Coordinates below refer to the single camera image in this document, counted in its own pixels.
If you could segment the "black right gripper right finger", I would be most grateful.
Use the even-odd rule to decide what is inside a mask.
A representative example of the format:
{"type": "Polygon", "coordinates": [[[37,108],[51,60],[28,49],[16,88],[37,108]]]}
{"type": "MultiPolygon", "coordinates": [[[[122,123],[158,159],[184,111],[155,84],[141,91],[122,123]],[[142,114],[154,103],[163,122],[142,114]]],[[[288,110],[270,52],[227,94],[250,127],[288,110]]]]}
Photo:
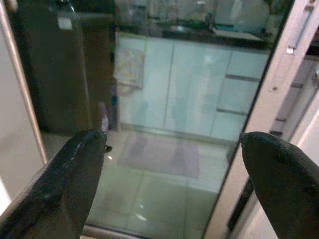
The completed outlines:
{"type": "Polygon", "coordinates": [[[280,239],[319,237],[319,167],[297,146],[265,132],[240,135],[255,194],[280,239]]]}

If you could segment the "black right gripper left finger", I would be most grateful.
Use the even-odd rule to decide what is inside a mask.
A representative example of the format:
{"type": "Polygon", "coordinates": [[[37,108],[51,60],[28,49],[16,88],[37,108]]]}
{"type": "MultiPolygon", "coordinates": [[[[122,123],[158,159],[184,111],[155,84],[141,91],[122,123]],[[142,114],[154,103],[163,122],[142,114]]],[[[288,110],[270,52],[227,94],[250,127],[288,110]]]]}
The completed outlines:
{"type": "Polygon", "coordinates": [[[2,239],[78,239],[89,216],[107,135],[83,131],[69,139],[0,217],[2,239]]]}

